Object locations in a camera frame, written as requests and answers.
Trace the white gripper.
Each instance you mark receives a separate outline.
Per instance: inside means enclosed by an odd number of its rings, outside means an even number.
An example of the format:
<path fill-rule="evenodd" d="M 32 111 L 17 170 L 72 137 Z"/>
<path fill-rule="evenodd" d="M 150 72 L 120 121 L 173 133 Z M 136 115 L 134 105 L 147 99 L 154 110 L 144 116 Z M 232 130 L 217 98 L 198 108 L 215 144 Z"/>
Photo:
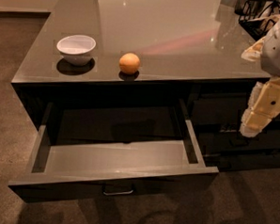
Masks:
<path fill-rule="evenodd" d="M 260 134 L 280 114 L 280 78 L 276 78 L 280 77 L 280 23 L 241 54 L 247 61 L 260 57 L 262 70 L 275 77 L 253 87 L 241 118 L 240 133 L 245 137 Z"/>

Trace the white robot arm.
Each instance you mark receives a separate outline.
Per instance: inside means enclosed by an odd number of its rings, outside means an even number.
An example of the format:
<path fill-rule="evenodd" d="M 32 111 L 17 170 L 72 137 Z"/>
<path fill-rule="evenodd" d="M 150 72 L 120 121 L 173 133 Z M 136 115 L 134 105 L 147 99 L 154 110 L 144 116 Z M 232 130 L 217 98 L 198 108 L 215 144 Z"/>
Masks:
<path fill-rule="evenodd" d="M 261 69 L 271 76 L 265 84 L 255 84 L 241 118 L 240 133 L 254 137 L 280 114 L 280 16 L 268 34 L 245 49 L 241 58 L 259 61 Z"/>

